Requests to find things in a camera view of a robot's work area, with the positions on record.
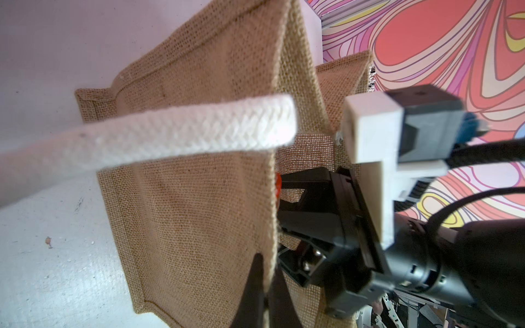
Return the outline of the brown burlap tote bag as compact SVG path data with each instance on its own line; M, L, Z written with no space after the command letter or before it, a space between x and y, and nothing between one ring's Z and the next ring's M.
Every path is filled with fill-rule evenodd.
M345 97L373 54L316 65L300 1L212 1L113 77L79 88L80 127L1 156L1 208L95 173L133 309L228 327L254 255L276 281L276 180L344 163Z

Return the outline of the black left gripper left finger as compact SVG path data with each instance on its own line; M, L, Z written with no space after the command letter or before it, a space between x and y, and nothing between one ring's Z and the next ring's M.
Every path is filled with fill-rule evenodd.
M262 328L266 309L263 278L263 256L255 254L237 313L230 328Z

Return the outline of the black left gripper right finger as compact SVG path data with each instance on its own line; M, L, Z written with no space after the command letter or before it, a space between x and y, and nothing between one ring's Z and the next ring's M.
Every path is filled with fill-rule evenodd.
M268 309L271 328L303 328L279 266L276 267L268 292Z

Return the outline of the red flashlight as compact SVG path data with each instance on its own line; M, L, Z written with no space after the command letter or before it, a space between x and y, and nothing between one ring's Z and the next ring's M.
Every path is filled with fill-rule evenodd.
M275 196L276 196L276 207L280 206L280 193L282 190L282 177L279 173L275 174Z

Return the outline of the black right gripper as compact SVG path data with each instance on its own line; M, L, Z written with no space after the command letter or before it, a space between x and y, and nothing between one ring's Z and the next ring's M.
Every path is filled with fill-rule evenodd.
M394 243L383 249L356 179L347 169L314 168L284 174L282 190L300 189L296 202L281 201L282 231L299 239L281 247L281 269L302 287L319 286L324 312L347 318L400 290L451 306L469 306L471 294L422 221L396 215Z

